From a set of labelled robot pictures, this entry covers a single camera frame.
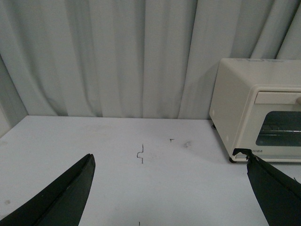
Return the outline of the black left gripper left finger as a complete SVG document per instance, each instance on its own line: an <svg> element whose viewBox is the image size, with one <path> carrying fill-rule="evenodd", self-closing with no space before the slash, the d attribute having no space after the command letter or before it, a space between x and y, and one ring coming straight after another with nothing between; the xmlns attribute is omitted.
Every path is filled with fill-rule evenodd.
<svg viewBox="0 0 301 226"><path fill-rule="evenodd" d="M77 226L87 203L95 159L87 154L24 205L4 217L2 226Z"/></svg>

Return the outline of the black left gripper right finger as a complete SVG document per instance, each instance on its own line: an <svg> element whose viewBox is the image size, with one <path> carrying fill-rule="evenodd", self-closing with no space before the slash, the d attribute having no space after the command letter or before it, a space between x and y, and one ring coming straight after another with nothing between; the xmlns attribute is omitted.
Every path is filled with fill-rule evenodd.
<svg viewBox="0 0 301 226"><path fill-rule="evenodd" d="M236 148L247 159L247 175L257 202L270 226L301 224L301 184L254 155L250 149Z"/></svg>

